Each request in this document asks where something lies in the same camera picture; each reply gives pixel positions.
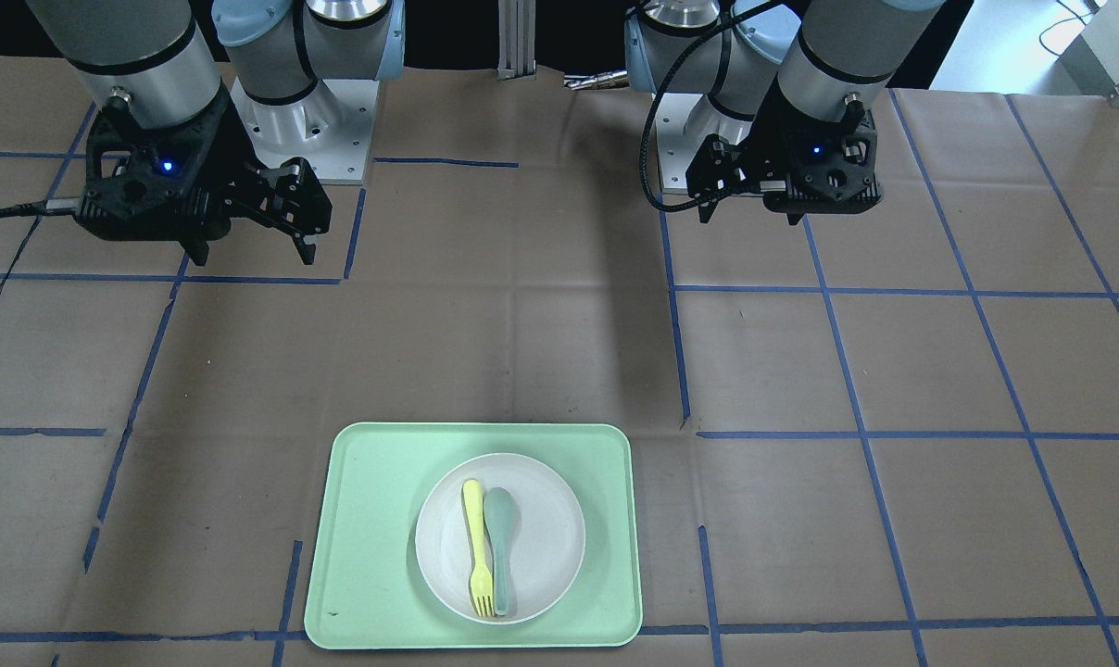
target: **teal spoon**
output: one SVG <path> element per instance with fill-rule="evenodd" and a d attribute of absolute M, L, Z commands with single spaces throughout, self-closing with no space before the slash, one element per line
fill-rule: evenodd
<path fill-rule="evenodd" d="M 514 532 L 514 498 L 506 489 L 489 489 L 485 498 L 485 518 L 492 548 L 492 612 L 509 612 L 509 535 Z"/>

